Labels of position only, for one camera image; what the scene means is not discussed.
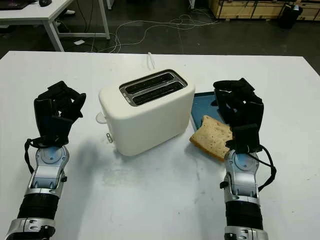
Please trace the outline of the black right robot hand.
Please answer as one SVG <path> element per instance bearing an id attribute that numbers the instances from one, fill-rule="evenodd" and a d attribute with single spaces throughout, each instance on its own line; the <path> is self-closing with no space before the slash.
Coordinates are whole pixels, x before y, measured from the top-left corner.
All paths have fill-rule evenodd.
<path id="1" fill-rule="evenodd" d="M 259 131 L 261 128 L 264 104 L 255 94 L 255 88 L 244 78 L 221 80 L 213 83 L 215 100 L 221 119 L 229 125 L 232 139 L 226 147 L 237 154 L 262 151 Z"/>

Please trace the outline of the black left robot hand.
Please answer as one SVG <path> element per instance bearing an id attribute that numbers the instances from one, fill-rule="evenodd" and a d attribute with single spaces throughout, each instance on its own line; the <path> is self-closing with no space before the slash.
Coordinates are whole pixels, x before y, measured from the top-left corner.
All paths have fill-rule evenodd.
<path id="1" fill-rule="evenodd" d="M 37 128 L 43 144 L 66 145 L 73 123 L 83 117 L 81 109 L 87 95 L 78 93 L 59 81 L 47 88 L 34 100 Z"/>

